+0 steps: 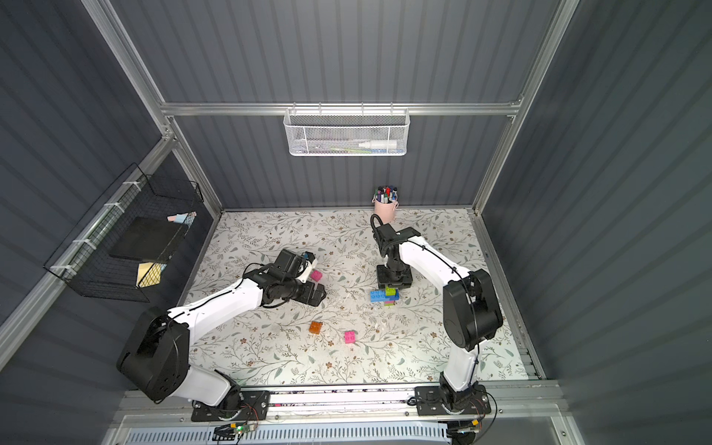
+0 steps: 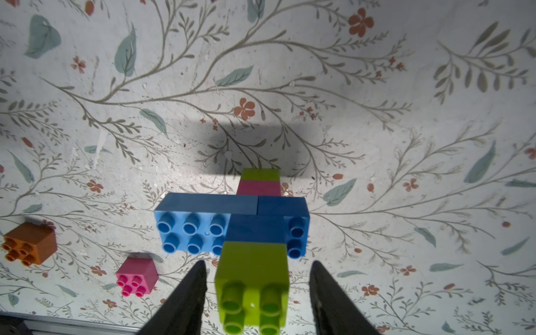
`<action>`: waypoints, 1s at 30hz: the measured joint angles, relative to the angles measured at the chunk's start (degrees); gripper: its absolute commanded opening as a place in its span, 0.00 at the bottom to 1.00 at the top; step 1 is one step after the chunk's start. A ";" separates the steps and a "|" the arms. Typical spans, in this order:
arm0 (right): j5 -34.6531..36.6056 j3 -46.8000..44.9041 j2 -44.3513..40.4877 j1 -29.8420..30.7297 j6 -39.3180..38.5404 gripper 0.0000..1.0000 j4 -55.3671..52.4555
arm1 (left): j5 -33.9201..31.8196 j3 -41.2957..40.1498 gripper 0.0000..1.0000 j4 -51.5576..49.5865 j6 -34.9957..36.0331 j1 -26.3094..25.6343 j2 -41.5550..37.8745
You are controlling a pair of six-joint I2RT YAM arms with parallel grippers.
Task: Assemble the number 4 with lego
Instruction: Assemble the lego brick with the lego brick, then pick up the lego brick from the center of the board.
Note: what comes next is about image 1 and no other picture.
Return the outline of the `light blue long lego brick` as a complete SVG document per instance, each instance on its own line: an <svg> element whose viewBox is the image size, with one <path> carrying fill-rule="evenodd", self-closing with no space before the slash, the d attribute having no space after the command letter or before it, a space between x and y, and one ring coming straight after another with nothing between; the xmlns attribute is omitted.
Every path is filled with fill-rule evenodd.
<svg viewBox="0 0 712 445"><path fill-rule="evenodd" d="M397 301L400 299L400 293L398 291L398 295L396 297L387 297L385 295L385 289L380 289L380 290L375 290L370 293L370 302L372 303L380 303L380 302L389 302L389 301Z"/></svg>

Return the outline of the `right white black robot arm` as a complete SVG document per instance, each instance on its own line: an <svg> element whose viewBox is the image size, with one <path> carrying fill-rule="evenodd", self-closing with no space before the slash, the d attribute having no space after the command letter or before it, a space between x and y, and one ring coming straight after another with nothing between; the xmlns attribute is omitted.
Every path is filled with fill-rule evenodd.
<svg viewBox="0 0 712 445"><path fill-rule="evenodd" d="M442 322L452 349L439 376L437 400L447 413L472 407L482 415L487 394L478 384L476 370L482 345L494 339L504 316L493 281L483 269L470 270L433 248L415 229L394 229L378 215L370 226L385 263L376 267L380 289L407 289L418 272L441 291Z"/></svg>

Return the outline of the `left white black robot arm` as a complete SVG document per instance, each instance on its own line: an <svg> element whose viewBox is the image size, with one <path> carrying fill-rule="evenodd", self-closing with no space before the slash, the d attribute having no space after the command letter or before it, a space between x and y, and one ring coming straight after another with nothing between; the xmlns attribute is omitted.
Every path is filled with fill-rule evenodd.
<svg viewBox="0 0 712 445"><path fill-rule="evenodd" d="M257 309L288 302L317 307L324 286L312 280L315 255L281 250L271 263L250 263L235 283L168 310L142 313L117 360L118 371L152 402L171 397L228 412L241 405L241 387L218 370L190 363L193 345L218 326Z"/></svg>

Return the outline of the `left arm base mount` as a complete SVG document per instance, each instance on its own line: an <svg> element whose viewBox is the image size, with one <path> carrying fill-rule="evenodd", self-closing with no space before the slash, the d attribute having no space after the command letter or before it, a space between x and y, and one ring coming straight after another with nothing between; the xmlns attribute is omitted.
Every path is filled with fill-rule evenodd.
<svg viewBox="0 0 712 445"><path fill-rule="evenodd" d="M271 393L267 390L230 391L225 400L212 407L192 402L192 422L250 422L267 417Z"/></svg>

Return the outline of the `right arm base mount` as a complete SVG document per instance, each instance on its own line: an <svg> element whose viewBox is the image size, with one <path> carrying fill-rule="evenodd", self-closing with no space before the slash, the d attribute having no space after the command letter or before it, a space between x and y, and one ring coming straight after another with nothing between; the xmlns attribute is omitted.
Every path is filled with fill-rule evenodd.
<svg viewBox="0 0 712 445"><path fill-rule="evenodd" d="M463 391L448 387L421 386L406 404L415 407L420 416L469 415L482 418L492 412L490 397L482 385Z"/></svg>

